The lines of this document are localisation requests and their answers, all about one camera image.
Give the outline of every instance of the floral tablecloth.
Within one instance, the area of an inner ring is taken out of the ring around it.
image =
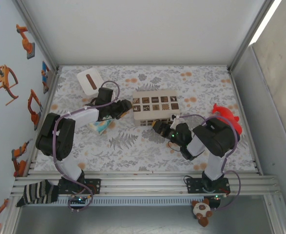
[[[76,75],[90,66],[64,66],[57,82],[50,112],[64,114],[90,102]],[[133,91],[174,89],[182,114],[211,116],[213,105],[225,106],[239,116],[233,85],[225,66],[95,66],[103,80],[120,85],[120,98],[132,101]],[[186,119],[191,128],[202,120]],[[86,171],[191,171],[204,170],[208,152],[193,161],[168,146],[168,140],[150,126],[135,127],[133,111],[115,120],[102,135],[87,126],[76,130],[71,156]],[[255,170],[246,133],[243,131],[237,150],[229,157],[227,169]],[[35,170],[54,171],[52,157],[39,151]]]

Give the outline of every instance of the box with symbols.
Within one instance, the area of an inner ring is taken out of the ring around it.
[[[171,115],[179,114],[177,94],[174,90],[133,92],[135,126],[151,126],[156,119],[171,123]]]

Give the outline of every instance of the wooden block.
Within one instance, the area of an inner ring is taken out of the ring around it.
[[[133,92],[135,126],[151,126],[156,119],[168,123],[173,114],[180,114],[176,91]]]

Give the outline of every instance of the table surface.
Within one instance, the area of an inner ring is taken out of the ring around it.
[[[90,66],[64,66],[57,81],[50,112],[64,114],[90,102],[76,75]],[[225,66],[94,66],[103,80],[116,81],[120,86],[120,99],[132,101],[133,91],[177,91],[181,113],[212,115],[213,105],[230,108],[240,116],[227,68]],[[190,128],[202,120],[186,119]],[[168,146],[168,140],[156,134],[151,126],[135,127],[133,111],[115,120],[102,135],[87,126],[76,130],[71,151],[77,164],[86,171],[193,171],[204,170],[208,161],[207,150],[193,161],[185,160],[181,153]],[[255,171],[246,132],[226,169]],[[35,170],[55,171],[52,157],[38,152]]]

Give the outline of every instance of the brown and white plush toy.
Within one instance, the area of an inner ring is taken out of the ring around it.
[[[209,224],[208,217],[213,215],[209,206],[209,200],[205,198],[202,202],[192,201],[193,213],[197,217],[201,226],[206,227]]]

